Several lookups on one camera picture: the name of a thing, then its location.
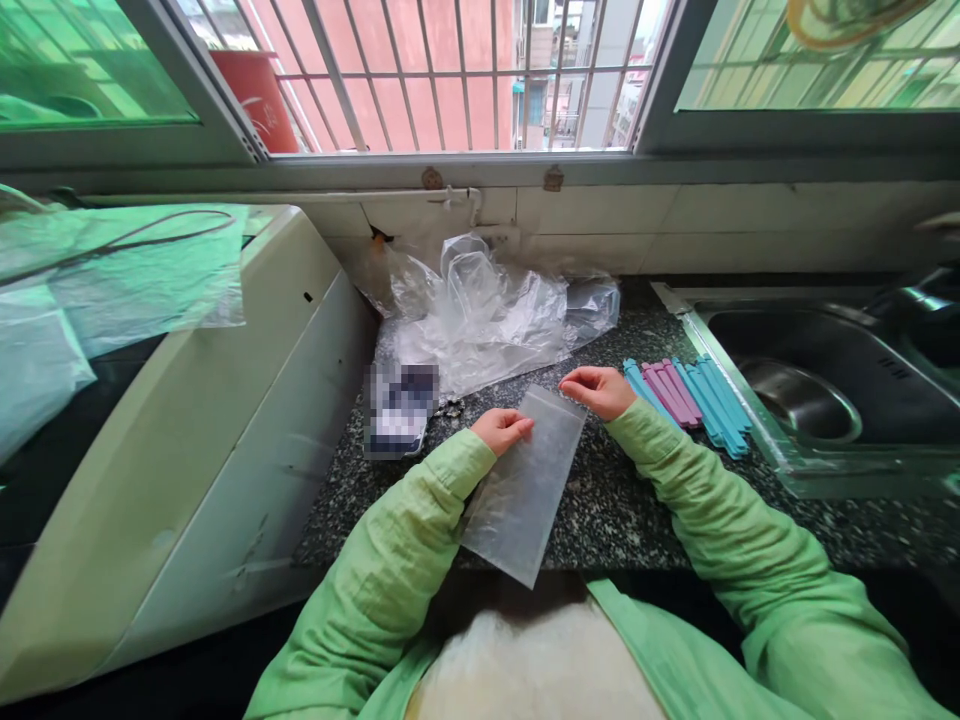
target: cable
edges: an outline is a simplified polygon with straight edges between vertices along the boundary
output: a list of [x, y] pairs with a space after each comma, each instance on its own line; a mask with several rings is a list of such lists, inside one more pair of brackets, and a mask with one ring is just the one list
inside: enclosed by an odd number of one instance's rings
[[[149, 230], [152, 227], [157, 225], [162, 225], [168, 220], [173, 218], [183, 217], [184, 215], [221, 215], [227, 218], [227, 221], [217, 225], [216, 227], [206, 228], [204, 230], [197, 230], [195, 232], [185, 233], [183, 235], [174, 235], [166, 238], [157, 238], [155, 240], [141, 240], [140, 242], [127, 243], [125, 245], [118, 245], [117, 243], [122, 242], [128, 238], [133, 237], [139, 233], [142, 233], [144, 230]], [[37, 265], [32, 268], [27, 268], [26, 270], [21, 270], [13, 275], [8, 275], [7, 277], [0, 278], [0, 288], [6, 287], [7, 285], [12, 285], [14, 283], [20, 282], [21, 280], [26, 280], [27, 278], [34, 277], [35, 275], [42, 275], [44, 273], [50, 272], [51, 270], [63, 270], [64, 268], [73, 267], [74, 265], [79, 265], [81, 263], [87, 262], [93, 258], [97, 257], [106, 257], [112, 255], [113, 253], [120, 252], [122, 250], [130, 250], [132, 248], [146, 247], [149, 245], [165, 245], [167, 243], [176, 242], [177, 240], [187, 240], [189, 238], [197, 237], [198, 235], [206, 235], [207, 233], [217, 232], [219, 230], [224, 230], [231, 225], [233, 225], [237, 219], [233, 217], [230, 213], [223, 212], [222, 210], [184, 210], [183, 212], [173, 213], [172, 215], [167, 215], [162, 217], [159, 220], [154, 220], [152, 223], [138, 227], [136, 230], [131, 230], [128, 233], [125, 233], [119, 237], [110, 240], [109, 242], [95, 247], [91, 250], [85, 250], [82, 253], [77, 253], [71, 257], [63, 258], [51, 263], [45, 263], [42, 265]]]
[[9, 185], [0, 185], [0, 196], [10, 198], [17, 205], [20, 205], [21, 207], [26, 208], [35, 214], [56, 212], [54, 208], [49, 208], [43, 203], [37, 202], [26, 193], [22, 193], [16, 188], [10, 187]]

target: granite countertop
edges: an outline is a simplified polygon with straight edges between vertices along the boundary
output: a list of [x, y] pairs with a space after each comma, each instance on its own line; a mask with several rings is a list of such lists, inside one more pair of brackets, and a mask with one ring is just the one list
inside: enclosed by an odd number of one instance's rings
[[[619, 367], [624, 358], [656, 361], [696, 352], [680, 322], [670, 315], [643, 278], [622, 285], [619, 325], [557, 365], [505, 380], [465, 398], [460, 418], [433, 418], [424, 453], [491, 407], [516, 407], [531, 383], [559, 394], [557, 384], [580, 365]], [[708, 445], [702, 431], [692, 433]], [[723, 464], [741, 475], [771, 506], [810, 530], [840, 569], [954, 563], [960, 555], [960, 503], [937, 498], [910, 500], [799, 500], [775, 477], [751, 441], [739, 461], [721, 452]], [[363, 412], [354, 407], [327, 478], [320, 486], [303, 538], [298, 565], [326, 565], [343, 547], [364, 511], [416, 462], [370, 461], [363, 457]], [[457, 567], [487, 567], [467, 550]], [[593, 415], [587, 419], [570, 477], [547, 543], [545, 569], [689, 568], [673, 533], [670, 513], [653, 486], [640, 478]]]

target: white fur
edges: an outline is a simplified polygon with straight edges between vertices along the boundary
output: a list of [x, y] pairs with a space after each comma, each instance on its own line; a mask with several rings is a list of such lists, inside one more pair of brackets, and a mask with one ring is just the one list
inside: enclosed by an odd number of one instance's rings
[[407, 720], [666, 720], [591, 600], [512, 624], [484, 610], [444, 645]]

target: plastic bag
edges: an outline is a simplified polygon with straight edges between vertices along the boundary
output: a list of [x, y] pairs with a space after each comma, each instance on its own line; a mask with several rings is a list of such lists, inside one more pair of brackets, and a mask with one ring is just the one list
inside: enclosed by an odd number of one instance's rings
[[56, 298], [36, 281], [0, 291], [0, 347], [2, 465], [97, 378]]
[[438, 365], [443, 398], [559, 362], [619, 317], [610, 276], [568, 287], [563, 278], [496, 262], [475, 234], [443, 244], [439, 274], [395, 248], [384, 253], [393, 303], [377, 362]]
[[477, 489], [461, 544], [532, 589], [587, 411], [537, 385], [519, 409], [536, 431], [497, 460]]
[[570, 352], [596, 340], [620, 320], [620, 288], [609, 275], [568, 278], [564, 337]]
[[181, 240], [93, 257], [43, 279], [88, 358], [172, 330], [242, 325], [240, 251], [247, 212], [243, 205], [162, 205], [31, 215], [0, 225], [0, 277], [127, 234], [120, 243], [208, 228]]

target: white tile wall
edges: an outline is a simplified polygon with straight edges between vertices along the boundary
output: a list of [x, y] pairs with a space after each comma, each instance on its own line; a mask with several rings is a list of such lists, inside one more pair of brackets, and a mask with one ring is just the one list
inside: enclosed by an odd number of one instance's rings
[[[517, 253], [540, 264], [618, 273], [907, 270], [960, 256], [960, 245], [911, 228], [960, 210], [960, 182], [635, 185], [482, 188], [482, 225], [519, 226]], [[299, 205], [341, 262], [363, 252], [369, 225], [442, 241], [469, 230], [470, 206], [364, 200], [326, 203], [311, 193], [206, 197]], [[144, 198], [126, 198], [144, 202]]]
[[656, 232], [679, 185], [565, 187], [558, 193], [520, 188], [517, 224], [530, 234]]
[[614, 272], [906, 270], [960, 255], [911, 228], [960, 183], [520, 188], [525, 252]]

